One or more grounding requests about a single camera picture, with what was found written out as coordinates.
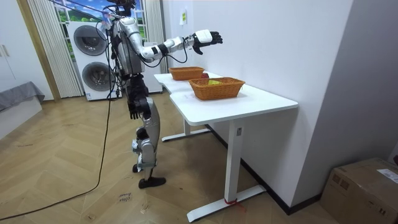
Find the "wall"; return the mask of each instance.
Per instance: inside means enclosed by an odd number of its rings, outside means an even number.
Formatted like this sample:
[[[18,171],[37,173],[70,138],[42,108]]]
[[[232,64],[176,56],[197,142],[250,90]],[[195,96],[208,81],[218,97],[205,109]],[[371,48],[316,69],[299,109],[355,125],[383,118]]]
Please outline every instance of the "wall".
[[[193,30],[193,8],[192,1],[173,1],[173,0],[163,0],[163,14],[164,14],[164,24],[165,24],[165,35],[166,39],[174,38],[178,36],[187,37],[194,33]],[[180,13],[183,9],[187,10],[187,24],[180,24]],[[181,67],[181,66],[193,66],[194,51],[189,47],[187,49],[188,61],[185,64],[178,63],[171,59],[167,59],[169,68]],[[178,59],[179,61],[185,60],[184,51],[174,52],[171,55]]]
[[[398,1],[355,0],[293,204],[322,192],[333,167],[388,159],[398,141]]]
[[[7,61],[15,78],[32,81],[44,93],[44,100],[53,100],[50,86],[16,0],[3,1],[0,7],[0,42],[8,49],[10,57]]]
[[[217,30],[195,65],[298,101],[298,110],[245,120],[243,159],[292,204],[352,1],[164,1],[192,4],[193,30]],[[188,23],[192,17],[188,14]],[[171,35],[178,29],[170,26]],[[212,124],[227,141],[228,124]]]

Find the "woven basket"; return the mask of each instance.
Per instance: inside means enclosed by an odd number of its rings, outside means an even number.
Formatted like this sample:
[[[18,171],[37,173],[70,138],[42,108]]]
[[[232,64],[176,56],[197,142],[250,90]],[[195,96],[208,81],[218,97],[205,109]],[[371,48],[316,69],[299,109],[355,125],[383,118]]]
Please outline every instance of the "woven basket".
[[[209,85],[209,80],[221,82]],[[201,100],[215,100],[236,97],[244,81],[235,78],[201,78],[189,80],[193,92]]]
[[[182,67],[182,68],[169,68],[174,80],[191,80],[200,78],[205,71],[201,67]]]

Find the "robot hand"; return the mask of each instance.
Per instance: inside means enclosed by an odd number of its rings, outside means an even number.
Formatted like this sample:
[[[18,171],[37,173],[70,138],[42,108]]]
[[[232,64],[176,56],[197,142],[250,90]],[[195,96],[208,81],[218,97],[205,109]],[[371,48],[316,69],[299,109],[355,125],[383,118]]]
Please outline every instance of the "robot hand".
[[[206,47],[213,44],[222,44],[223,39],[219,32],[210,32],[209,30],[201,30],[192,34],[193,37],[193,50],[203,55],[203,52],[200,50],[201,47]]]

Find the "wooden floor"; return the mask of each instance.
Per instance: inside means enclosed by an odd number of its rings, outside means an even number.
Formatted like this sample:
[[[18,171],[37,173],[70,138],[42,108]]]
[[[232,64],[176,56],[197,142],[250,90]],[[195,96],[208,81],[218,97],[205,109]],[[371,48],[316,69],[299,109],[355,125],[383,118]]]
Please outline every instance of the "wooden floor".
[[[183,132],[169,95],[152,96],[161,117],[160,136]],[[95,186],[102,155],[107,101],[84,97],[43,105],[43,111],[0,140],[0,217],[46,206]],[[108,141],[99,187],[64,204],[0,223],[188,223],[188,211],[223,198],[226,149],[210,133],[159,143],[154,176],[167,183],[138,189],[137,156],[126,99],[111,103]],[[239,190],[256,185],[241,167]],[[267,194],[196,223],[336,223],[319,204],[287,216]]]

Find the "white table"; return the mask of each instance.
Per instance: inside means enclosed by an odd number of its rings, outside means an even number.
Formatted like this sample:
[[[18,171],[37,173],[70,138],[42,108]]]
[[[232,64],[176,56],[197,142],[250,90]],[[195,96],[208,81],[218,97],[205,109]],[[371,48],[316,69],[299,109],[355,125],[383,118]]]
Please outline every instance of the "white table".
[[[218,78],[219,75],[208,73],[210,78]],[[261,185],[237,193],[239,166],[241,160],[242,140],[244,134],[243,118],[274,111],[287,110],[298,107],[297,102],[281,96],[243,85],[236,98],[223,100],[199,100],[188,81],[175,81],[171,74],[155,75],[156,79],[170,92],[170,99],[184,118],[184,133],[164,137],[163,141],[184,138],[192,134],[208,132],[202,129],[190,132],[190,126],[198,126],[219,121],[229,121],[228,155],[226,165],[226,180],[224,199],[194,209],[187,214],[189,222],[221,210],[230,204],[240,202],[255,196],[266,190]]]

